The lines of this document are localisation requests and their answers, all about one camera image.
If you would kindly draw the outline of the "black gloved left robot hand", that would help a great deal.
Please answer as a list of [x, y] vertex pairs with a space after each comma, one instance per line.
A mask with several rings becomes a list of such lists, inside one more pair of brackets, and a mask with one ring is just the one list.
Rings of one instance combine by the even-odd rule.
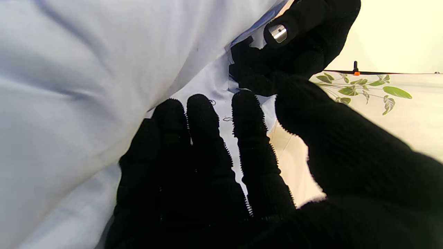
[[340, 54], [360, 10], [360, 0], [295, 0], [264, 27], [263, 48], [252, 37], [231, 48], [229, 75], [261, 96], [308, 81]]

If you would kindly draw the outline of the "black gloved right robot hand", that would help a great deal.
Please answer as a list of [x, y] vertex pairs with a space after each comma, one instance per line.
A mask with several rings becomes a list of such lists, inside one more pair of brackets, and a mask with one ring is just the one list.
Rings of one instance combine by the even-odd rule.
[[232, 98], [245, 195], [202, 94], [156, 107], [120, 159], [106, 249], [441, 249], [442, 164], [314, 83], [278, 81], [275, 112], [326, 197], [296, 208], [251, 91]]

